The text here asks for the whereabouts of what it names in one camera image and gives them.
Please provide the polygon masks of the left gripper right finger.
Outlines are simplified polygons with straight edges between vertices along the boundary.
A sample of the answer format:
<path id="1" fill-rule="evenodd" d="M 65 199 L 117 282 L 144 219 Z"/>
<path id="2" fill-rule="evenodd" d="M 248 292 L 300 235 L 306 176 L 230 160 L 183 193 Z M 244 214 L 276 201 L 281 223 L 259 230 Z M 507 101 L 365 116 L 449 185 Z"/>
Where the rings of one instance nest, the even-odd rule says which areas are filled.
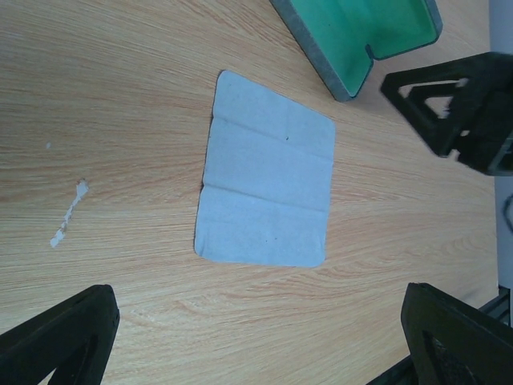
<path id="1" fill-rule="evenodd" d="M 409 355 L 374 384 L 510 384 L 507 326 L 427 283 L 410 283 L 402 303 Z"/>

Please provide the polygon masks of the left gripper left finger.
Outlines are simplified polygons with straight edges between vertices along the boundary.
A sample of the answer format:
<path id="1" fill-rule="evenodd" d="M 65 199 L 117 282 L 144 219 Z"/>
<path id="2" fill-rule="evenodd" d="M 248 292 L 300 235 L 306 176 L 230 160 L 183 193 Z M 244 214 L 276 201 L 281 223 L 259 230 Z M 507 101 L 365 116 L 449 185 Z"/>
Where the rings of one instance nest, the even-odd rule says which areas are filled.
<path id="1" fill-rule="evenodd" d="M 91 286 L 1 335 L 1 383 L 100 384 L 118 325 L 112 287 Z"/>

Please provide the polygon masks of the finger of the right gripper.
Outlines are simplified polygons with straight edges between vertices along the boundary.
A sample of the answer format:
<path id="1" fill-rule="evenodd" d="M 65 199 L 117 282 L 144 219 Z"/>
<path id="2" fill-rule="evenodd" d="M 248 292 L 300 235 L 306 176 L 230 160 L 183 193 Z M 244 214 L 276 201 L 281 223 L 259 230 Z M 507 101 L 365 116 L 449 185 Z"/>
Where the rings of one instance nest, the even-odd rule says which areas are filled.
<path id="1" fill-rule="evenodd" d="M 499 52 L 388 74 L 382 94 L 430 150 L 488 176 L 512 174 L 512 56 Z"/>

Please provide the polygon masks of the grey glasses case green lining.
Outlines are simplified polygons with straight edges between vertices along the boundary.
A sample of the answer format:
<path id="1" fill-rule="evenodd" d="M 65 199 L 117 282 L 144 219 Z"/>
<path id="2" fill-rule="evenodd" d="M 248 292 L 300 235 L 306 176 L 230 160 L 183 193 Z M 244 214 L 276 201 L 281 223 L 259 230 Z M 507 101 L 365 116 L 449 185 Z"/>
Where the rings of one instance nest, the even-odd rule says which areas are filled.
<path id="1" fill-rule="evenodd" d="M 338 102 L 357 97 L 375 61 L 431 45 L 443 27 L 427 0 L 271 3 Z"/>

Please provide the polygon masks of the light blue cleaning cloth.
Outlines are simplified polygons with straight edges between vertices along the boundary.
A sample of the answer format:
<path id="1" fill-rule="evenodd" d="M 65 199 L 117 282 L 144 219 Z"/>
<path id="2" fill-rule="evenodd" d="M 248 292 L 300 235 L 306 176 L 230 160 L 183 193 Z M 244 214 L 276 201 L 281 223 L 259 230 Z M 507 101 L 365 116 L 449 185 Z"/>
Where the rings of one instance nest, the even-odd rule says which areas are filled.
<path id="1" fill-rule="evenodd" d="M 216 82 L 194 249 L 316 267 L 326 255 L 334 122 L 232 71 Z"/>

